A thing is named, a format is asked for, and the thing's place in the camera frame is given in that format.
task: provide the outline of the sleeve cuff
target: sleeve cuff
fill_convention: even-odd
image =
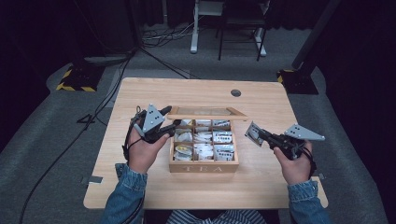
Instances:
[[[128,165],[124,164],[124,167],[122,169],[121,183],[125,188],[131,190],[144,191],[146,189],[147,182],[148,182],[147,174],[145,175],[139,174],[133,171],[131,168],[129,168]]]
[[[318,182],[307,180],[303,183],[288,185],[289,199],[296,203],[318,197]]]

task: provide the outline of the wooden box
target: wooden box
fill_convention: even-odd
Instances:
[[[171,139],[169,170],[171,173],[235,173],[239,165],[233,120],[248,117],[231,107],[179,107],[173,106],[169,119],[182,119],[177,133]],[[206,156],[203,148],[213,147]],[[191,148],[188,154],[177,149]]]

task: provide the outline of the table top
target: table top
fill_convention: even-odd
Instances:
[[[240,90],[234,97],[232,90]],[[92,175],[101,184],[90,184],[84,199],[87,208],[104,208],[118,183],[115,163],[125,162],[121,145],[131,117],[139,105],[147,109],[168,105],[233,107],[248,116],[236,120],[234,134],[239,167],[236,173],[170,173],[170,141],[148,171],[146,209],[279,209],[289,207],[287,183],[280,164],[267,144],[258,147],[245,137],[251,121],[272,133],[283,133],[296,123],[288,96],[277,82],[221,81],[166,78],[125,78],[114,105]],[[328,205],[318,181],[318,197]]]

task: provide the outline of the hand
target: hand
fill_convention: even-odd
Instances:
[[[169,134],[163,135],[157,142],[150,144],[143,139],[136,142],[129,149],[129,168],[140,174],[146,174],[152,163],[157,159],[157,154],[168,140]],[[128,146],[140,139],[140,135],[135,128],[132,129]]]
[[[312,144],[305,141],[305,147],[312,153]],[[311,163],[303,153],[300,158],[289,160],[279,147],[274,147],[274,154],[282,166],[282,174],[289,185],[299,184],[309,179]]]

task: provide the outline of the denim sleeve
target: denim sleeve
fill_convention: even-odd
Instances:
[[[318,182],[289,185],[290,212],[297,223],[332,223],[318,198]]]
[[[124,164],[120,181],[107,199],[100,223],[140,223],[147,179],[148,175],[141,175]]]

